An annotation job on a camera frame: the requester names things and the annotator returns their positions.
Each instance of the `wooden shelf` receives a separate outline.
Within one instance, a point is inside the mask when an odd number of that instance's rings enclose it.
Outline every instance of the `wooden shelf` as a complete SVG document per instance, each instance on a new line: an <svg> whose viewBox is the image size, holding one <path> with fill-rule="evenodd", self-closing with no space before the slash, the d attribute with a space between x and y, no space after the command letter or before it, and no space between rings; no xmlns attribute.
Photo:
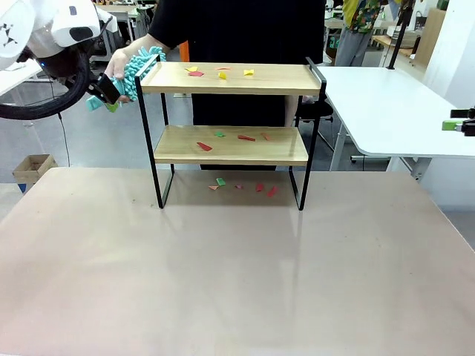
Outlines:
<svg viewBox="0 0 475 356"><path fill-rule="evenodd" d="M204 76L189 76L188 67ZM227 79L218 78L217 67ZM254 76L244 70L254 69ZM318 95L320 82L305 65L258 65L242 63L159 62L142 80L144 93L210 93L263 95Z"/></svg>
<svg viewBox="0 0 475 356"><path fill-rule="evenodd" d="M225 137L217 137L220 131ZM269 135L267 141L261 134ZM255 138L255 142L238 139ZM204 151L197 142L210 147ZM249 126L166 126L155 151L156 163L305 166L308 154L297 128Z"/></svg>

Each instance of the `floor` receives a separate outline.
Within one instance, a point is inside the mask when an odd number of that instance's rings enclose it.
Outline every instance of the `floor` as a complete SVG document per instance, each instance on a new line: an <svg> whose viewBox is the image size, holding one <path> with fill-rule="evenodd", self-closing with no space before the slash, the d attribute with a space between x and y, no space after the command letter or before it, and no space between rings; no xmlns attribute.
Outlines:
<svg viewBox="0 0 475 356"><path fill-rule="evenodd" d="M169 60L179 60L179 53L172 52ZM48 83L24 83L19 86L24 102L33 103L52 97L51 91L58 96L64 92L59 84L53 87ZM118 168L147 168L148 155L143 136L142 120L138 103L124 105L116 113L110 113L105 108L89 112L85 106L86 95L80 102L63 114L65 135L68 142L71 166L74 167L118 167ZM189 125L192 119L191 100L167 96L168 115L172 125ZM12 102L9 93L0 96L0 102ZM161 113L160 97L150 95L145 98L151 126L151 137L157 144L163 131L163 115ZM312 133L312 123L301 123L304 141L309 146ZM334 122L322 122L320 132L327 141L334 145L340 126L338 117ZM16 190L12 172L15 167L31 154L52 154L60 166L68 165L65 138L62 126L57 116L21 122L0 119L0 220L21 198ZM332 151L320 138L317 140L315 156L312 164L314 171L328 171ZM344 146L340 169L343 171L385 171L384 162L351 163L350 156L358 154L354 144L348 140ZM198 169L196 165L181 165L177 169ZM475 245L473 229L468 226L468 219L462 215L454 215L453 223L461 226L460 231Z"/></svg>

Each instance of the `teal crocheted cloth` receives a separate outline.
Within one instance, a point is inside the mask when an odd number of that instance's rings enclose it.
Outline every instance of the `teal crocheted cloth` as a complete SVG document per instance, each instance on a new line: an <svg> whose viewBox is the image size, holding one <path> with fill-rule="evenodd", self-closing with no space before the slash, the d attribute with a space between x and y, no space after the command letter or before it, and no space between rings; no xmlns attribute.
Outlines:
<svg viewBox="0 0 475 356"><path fill-rule="evenodd" d="M114 86L119 91L120 95L126 95L131 100L137 100L137 87L135 86L135 75L142 67L147 63L152 56L158 54L160 57L161 62L166 62L166 55L164 54L162 48L160 47L152 47L150 52L148 52L144 47L139 50L138 56L132 56L131 61L125 66L125 76L123 80L118 80L113 78L111 81ZM143 72L143 75L140 76L140 79L145 78L145 76L150 72L153 66L150 66ZM104 103L97 98L96 96L92 96L88 100L86 100L86 105L89 111L94 111L104 105ZM111 112L115 112L119 106L118 103L113 105L106 104L107 109Z"/></svg>

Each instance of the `white robot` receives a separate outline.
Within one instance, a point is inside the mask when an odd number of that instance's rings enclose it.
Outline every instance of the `white robot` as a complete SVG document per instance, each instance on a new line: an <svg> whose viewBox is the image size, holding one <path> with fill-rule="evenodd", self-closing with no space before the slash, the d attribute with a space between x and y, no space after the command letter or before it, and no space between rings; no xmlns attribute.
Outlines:
<svg viewBox="0 0 475 356"><path fill-rule="evenodd" d="M95 39L105 29L117 32L117 19L91 0L0 0L0 70L19 58L33 58L47 75L69 88L45 105L0 105L0 117L51 116L75 104L86 91L114 103L115 87L105 76L94 78L89 69Z"/></svg>

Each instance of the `two-tier shelf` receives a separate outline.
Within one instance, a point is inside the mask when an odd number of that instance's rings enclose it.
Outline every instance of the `two-tier shelf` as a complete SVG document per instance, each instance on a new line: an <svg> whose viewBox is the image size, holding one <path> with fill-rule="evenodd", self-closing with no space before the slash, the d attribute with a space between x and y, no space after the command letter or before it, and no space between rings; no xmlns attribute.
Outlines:
<svg viewBox="0 0 475 356"><path fill-rule="evenodd" d="M182 63L158 62L152 58L135 76L137 94L142 114L143 128L147 142L151 170L159 207L166 204L176 164L201 165L284 165L289 166L289 175L295 192L299 210L304 209L305 196L312 168L315 141L318 135L320 117L315 118L309 153L298 130L299 121L294 128L270 128L250 126L173 126L168 123L165 93L209 93L209 94L254 94L254 95L293 95L318 96L319 104L325 100L327 81L307 58L306 65L259 65L239 63ZM144 72L153 65L144 77ZM204 76L190 76L186 68L197 66ZM218 77L217 67L230 67L226 70L227 79ZM254 69L253 76L244 76L244 71ZM144 93L160 93L162 99L165 130L153 148ZM217 132L225 137L215 136ZM256 138L255 142L238 139L238 135ZM211 146L204 151L197 142ZM158 181L156 164L165 163L171 167L163 196ZM301 194L295 182L293 167L306 167Z"/></svg>

